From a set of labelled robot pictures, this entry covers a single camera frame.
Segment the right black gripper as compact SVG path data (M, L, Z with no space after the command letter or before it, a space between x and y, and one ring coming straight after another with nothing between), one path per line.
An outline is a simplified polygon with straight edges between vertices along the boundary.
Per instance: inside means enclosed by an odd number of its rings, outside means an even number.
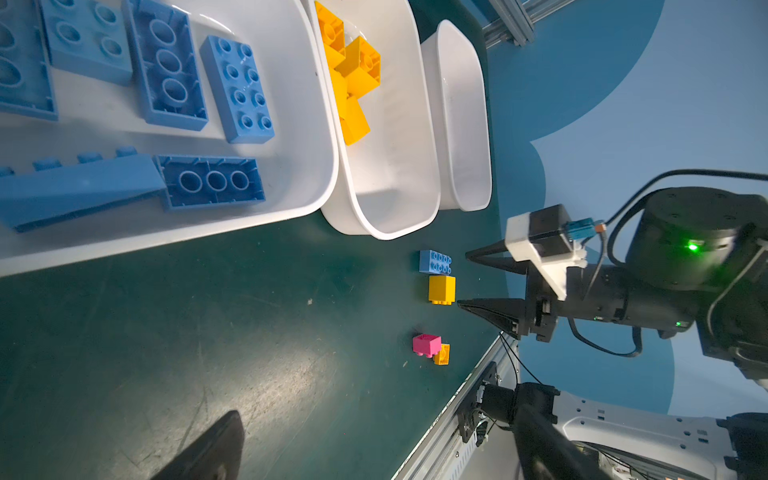
M528 261L517 261L503 240L471 250L465 258L473 263L517 275L526 275L525 299L480 298L459 300L457 305L514 338L533 335L549 343L558 322L559 298L542 274Z

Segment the yellow lego brick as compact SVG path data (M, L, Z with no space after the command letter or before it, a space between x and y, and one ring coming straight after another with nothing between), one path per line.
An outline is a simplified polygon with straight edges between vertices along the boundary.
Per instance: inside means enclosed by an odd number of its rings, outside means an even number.
M370 133L370 126L358 99L349 95L346 99L346 113L340 119L344 142L353 145Z
M334 70L346 79L348 94L360 99L381 84L381 55L358 36L345 47L345 58Z
M449 344L442 344L440 350L432 357L433 363L438 366L446 366L450 363L450 349Z
M345 53L343 21L319 1L315 2L315 11L323 45L327 49L343 55Z
M347 80L336 70L336 67L345 59L343 51L337 51L332 46L323 44L326 60L328 63L333 95L340 119L347 116Z
M456 302L456 278L447 275L429 277L428 300L434 305L452 305Z

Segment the blue long lego brick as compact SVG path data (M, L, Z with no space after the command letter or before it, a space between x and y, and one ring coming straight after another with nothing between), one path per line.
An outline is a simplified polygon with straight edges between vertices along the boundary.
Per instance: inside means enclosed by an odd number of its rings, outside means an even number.
M243 206L266 200L254 158L154 155L152 160L166 186L166 211Z
M1 222L18 233L152 198L166 184L147 154L121 147L111 159L96 152L63 165L48 157L35 171L1 172Z
M231 144L271 140L274 123L251 46L209 35L200 55L226 140Z
M122 13L144 120L201 131L209 116L189 15L159 1L124 1Z
M1 111L59 118L38 1L1 1Z

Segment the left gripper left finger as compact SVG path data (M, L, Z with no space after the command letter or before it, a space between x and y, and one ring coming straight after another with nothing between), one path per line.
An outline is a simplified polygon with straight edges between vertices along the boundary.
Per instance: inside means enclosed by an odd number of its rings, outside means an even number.
M235 480L240 472L244 441L240 413L230 410L151 479Z

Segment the small blue lego brick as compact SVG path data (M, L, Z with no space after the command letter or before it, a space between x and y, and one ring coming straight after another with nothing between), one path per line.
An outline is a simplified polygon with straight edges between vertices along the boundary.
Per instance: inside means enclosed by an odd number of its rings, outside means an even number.
M121 11L100 1L39 3L51 65L90 78L128 85L133 77Z

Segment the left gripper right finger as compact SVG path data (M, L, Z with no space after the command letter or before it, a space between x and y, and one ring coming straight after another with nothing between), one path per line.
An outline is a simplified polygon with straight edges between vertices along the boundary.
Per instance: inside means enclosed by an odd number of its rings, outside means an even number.
M523 479L609 479L530 405L517 408L513 433Z

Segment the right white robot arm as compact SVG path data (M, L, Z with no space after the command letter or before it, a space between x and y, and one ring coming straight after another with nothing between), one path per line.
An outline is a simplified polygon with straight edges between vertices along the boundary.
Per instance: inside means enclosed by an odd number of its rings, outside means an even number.
M695 329L710 358L767 382L767 201L710 187L641 187L605 222L562 205L510 218L502 240L469 261L526 279L522 298L463 300L503 338L548 341L559 319L642 334ZM763 479L767 417L662 415L575 396L532 379L486 384L470 416L513 433L526 479Z

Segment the pink lego brick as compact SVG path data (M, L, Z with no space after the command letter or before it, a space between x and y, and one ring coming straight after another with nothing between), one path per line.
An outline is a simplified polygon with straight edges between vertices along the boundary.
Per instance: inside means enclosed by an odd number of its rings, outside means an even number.
M442 349L442 338L431 334L420 334L412 339L412 350L418 356L433 358Z

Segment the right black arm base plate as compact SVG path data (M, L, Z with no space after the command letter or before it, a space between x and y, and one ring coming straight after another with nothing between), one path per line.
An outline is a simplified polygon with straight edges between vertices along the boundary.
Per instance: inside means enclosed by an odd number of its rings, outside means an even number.
M490 361L477 379L470 382L470 389L456 411L458 433L463 443L468 443L480 423L481 388L486 384L497 385L497 366Z

